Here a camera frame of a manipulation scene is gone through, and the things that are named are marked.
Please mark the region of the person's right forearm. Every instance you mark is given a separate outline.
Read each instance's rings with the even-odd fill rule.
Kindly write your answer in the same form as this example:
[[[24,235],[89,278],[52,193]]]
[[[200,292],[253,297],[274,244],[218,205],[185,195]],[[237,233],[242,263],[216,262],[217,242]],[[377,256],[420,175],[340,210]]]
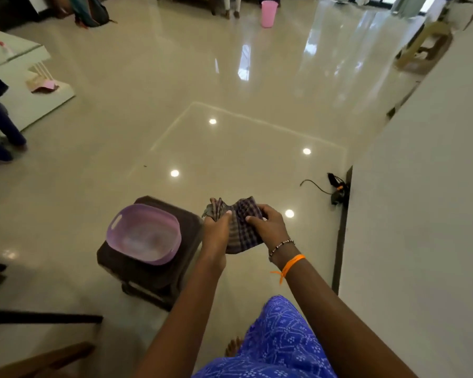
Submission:
[[[299,254],[294,242],[288,243],[270,261],[281,271]],[[297,262],[285,280],[338,378],[418,378],[334,293],[309,260]]]

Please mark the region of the dark brown plastic stool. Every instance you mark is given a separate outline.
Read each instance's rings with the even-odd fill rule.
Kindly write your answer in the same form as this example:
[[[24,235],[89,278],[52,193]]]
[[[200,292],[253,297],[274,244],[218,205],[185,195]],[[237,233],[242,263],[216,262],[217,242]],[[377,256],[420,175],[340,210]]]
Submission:
[[[171,311],[180,295],[184,274],[201,243],[202,219],[190,211],[150,196],[139,197],[134,203],[162,209],[177,218],[182,235],[177,254],[167,264],[153,266],[119,253],[105,241],[96,252],[97,263],[120,281],[121,289],[127,295]]]

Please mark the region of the pink plastic bucket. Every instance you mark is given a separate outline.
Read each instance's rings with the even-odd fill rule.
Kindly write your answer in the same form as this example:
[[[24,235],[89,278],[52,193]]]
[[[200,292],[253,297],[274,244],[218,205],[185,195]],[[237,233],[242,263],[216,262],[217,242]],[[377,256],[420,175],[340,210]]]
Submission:
[[[263,0],[261,2],[261,26],[265,29],[272,28],[278,9],[278,2],[274,0]]]

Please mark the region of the orange thread wristband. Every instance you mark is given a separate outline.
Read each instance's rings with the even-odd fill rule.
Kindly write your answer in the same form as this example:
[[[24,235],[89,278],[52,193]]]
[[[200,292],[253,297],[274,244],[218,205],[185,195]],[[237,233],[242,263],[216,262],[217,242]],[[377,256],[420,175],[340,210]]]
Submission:
[[[281,271],[271,271],[271,274],[279,275],[279,285],[283,284],[287,274],[289,273],[290,269],[300,260],[304,260],[306,257],[303,254],[299,254],[294,256],[291,260],[289,260]]]

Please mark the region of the person's right hand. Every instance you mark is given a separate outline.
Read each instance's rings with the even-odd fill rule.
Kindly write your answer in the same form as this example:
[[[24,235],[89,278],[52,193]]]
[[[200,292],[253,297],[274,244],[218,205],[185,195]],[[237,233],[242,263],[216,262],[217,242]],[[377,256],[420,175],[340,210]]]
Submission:
[[[258,204],[257,207],[261,212],[261,218],[266,220],[266,230],[258,232],[258,235],[268,248],[269,258],[271,259],[280,247],[293,243],[293,240],[287,232],[282,215],[277,210],[267,204]]]

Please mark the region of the beige plastic chair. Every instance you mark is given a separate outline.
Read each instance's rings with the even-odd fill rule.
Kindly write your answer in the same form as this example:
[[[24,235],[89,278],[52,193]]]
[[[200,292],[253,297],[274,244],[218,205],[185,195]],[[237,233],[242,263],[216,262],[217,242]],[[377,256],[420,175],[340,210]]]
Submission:
[[[425,23],[397,53],[397,70],[416,75],[428,74],[445,55],[454,40],[451,27],[440,21]]]

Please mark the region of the dark wooden furniture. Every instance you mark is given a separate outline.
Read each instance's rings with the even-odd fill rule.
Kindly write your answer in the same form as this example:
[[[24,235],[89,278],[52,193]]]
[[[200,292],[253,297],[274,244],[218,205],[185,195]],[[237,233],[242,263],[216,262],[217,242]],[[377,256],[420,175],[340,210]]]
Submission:
[[[103,315],[70,273],[52,263],[0,266],[0,368],[94,340]]]

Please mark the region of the white low table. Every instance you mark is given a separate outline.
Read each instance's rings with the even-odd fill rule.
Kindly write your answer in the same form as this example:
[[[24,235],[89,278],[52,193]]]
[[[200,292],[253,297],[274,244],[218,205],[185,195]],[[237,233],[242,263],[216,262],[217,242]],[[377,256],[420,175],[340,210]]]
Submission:
[[[0,103],[20,131],[75,96],[72,86],[56,80],[45,66],[50,58],[44,45],[0,31],[0,79],[8,85]],[[59,88],[50,94],[30,93],[25,82],[36,76],[55,80]]]

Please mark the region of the person's foot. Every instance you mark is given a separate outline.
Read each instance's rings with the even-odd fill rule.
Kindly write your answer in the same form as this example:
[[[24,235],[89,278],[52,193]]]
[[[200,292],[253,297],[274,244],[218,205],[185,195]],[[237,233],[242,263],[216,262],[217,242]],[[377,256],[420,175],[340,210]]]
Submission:
[[[240,337],[232,339],[225,350],[225,357],[235,357],[243,343],[243,340]]]

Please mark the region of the dark checked cloth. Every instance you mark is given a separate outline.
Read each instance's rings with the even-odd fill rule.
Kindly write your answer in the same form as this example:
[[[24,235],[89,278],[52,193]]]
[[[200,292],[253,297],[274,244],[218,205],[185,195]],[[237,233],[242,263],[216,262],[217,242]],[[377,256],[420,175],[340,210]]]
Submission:
[[[246,221],[248,216],[264,219],[253,196],[241,198],[234,204],[227,204],[221,198],[210,198],[202,217],[211,217],[217,222],[227,211],[232,212],[232,220],[229,223],[226,254],[240,254],[263,243],[257,230]]]

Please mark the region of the pink cloth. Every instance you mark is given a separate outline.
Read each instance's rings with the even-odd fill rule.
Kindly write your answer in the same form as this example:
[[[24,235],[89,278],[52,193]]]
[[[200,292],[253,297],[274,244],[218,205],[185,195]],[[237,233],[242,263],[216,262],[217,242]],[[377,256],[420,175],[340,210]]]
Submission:
[[[42,76],[36,76],[25,82],[27,89],[32,94],[50,94],[55,92],[59,85],[55,80],[44,78]]]

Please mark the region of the purple plastic basin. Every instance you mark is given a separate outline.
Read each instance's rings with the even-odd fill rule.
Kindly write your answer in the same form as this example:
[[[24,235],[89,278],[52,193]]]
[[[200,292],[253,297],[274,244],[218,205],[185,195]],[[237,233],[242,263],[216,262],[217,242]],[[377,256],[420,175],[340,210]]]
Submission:
[[[134,260],[162,266],[177,254],[182,235],[174,215],[134,203],[115,215],[107,227],[106,242],[112,249]]]

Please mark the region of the person's left hand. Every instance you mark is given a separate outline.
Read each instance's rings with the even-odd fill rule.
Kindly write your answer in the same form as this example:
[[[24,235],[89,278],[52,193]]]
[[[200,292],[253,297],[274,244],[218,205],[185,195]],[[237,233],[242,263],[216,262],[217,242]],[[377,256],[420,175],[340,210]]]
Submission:
[[[229,227],[223,228],[211,217],[204,218],[203,240],[200,257],[203,262],[223,271],[226,266],[226,249],[229,239]]]

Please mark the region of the blue patterned garment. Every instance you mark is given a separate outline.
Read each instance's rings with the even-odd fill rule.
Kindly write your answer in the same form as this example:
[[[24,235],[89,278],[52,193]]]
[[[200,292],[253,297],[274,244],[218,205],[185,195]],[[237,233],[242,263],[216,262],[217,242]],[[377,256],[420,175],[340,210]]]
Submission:
[[[271,297],[233,357],[216,358],[192,378],[337,378],[296,307]]]

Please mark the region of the person's left forearm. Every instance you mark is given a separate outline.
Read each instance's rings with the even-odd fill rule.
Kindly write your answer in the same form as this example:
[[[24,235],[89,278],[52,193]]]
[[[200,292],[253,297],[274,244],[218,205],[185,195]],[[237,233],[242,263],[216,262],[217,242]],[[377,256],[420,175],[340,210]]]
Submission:
[[[132,378],[190,378],[226,256],[201,255]]]

